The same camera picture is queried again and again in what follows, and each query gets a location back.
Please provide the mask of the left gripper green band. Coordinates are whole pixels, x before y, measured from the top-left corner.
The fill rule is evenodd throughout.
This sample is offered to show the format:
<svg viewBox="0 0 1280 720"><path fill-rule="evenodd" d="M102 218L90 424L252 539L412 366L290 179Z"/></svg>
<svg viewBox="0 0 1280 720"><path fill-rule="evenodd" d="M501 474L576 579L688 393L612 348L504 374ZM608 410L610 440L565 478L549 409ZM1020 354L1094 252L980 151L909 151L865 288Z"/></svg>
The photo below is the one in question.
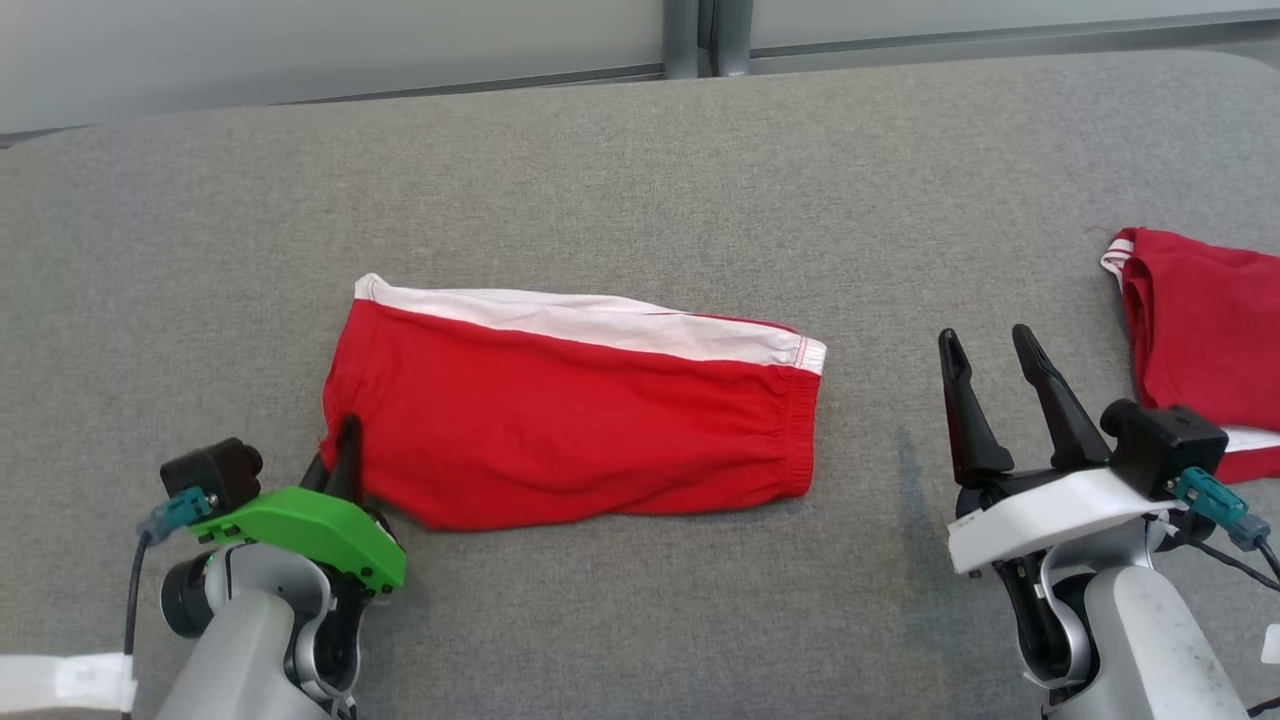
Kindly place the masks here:
<svg viewBox="0 0 1280 720"><path fill-rule="evenodd" d="M384 521L353 503L364 502L362 446L362 424L349 414L335 438L337 497L326 495L332 475L316 452L300 487L261 495L236 511L191 525L189 533L219 544L269 544L352 575L372 593L401 589L407 571L404 548Z"/></svg>

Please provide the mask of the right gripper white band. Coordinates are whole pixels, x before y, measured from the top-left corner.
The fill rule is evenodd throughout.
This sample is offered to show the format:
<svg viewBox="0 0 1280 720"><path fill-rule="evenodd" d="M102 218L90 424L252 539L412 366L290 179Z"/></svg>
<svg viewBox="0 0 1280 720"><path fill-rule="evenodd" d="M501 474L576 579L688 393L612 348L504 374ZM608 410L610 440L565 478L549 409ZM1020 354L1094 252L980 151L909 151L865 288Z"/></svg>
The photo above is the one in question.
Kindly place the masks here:
<svg viewBox="0 0 1280 720"><path fill-rule="evenodd" d="M1176 498L1146 497L1107 468L1084 470L1107 464L1111 448L1030 327L1014 325L1012 343L1050 432L1051 466L1074 473L950 523L948 552L957 574L1093 536L1134 518L1187 509ZM966 489L982 488L1011 474L1015 462L996 439L972 388L972 364L955 329L940 333L938 351L954 479Z"/></svg>

